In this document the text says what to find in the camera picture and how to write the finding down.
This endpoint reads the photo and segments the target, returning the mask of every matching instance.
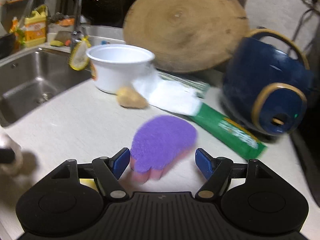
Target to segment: stainless steel sink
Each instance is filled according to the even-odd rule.
[[[34,49],[0,64],[0,125],[8,126],[40,104],[89,79],[86,68],[70,68],[70,54]]]

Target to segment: rice cooker handle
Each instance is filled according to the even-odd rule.
[[[298,56],[298,61],[302,65],[304,65],[305,69],[310,69],[306,56],[300,51],[297,45],[294,42],[292,42],[290,39],[288,39],[286,36],[280,34],[279,32],[269,30],[269,29],[253,29],[249,32],[249,34],[246,37],[251,37],[251,38],[260,40],[261,38],[266,36],[274,37],[278,40],[283,41],[285,44],[291,47],[292,50],[295,51],[295,53]]]

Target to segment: green package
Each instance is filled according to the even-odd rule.
[[[202,104],[200,112],[190,118],[246,160],[255,159],[266,148],[241,125],[206,104]]]

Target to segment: sink drain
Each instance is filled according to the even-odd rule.
[[[45,92],[42,94],[40,98],[36,100],[37,104],[43,104],[46,101],[49,101],[51,98],[53,98],[53,94],[50,92]]]

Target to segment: purple fuzzy cloth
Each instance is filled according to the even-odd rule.
[[[134,135],[131,156],[136,160],[134,170],[147,172],[150,168],[162,170],[180,153],[196,142],[197,131],[187,121],[161,115],[142,125]]]

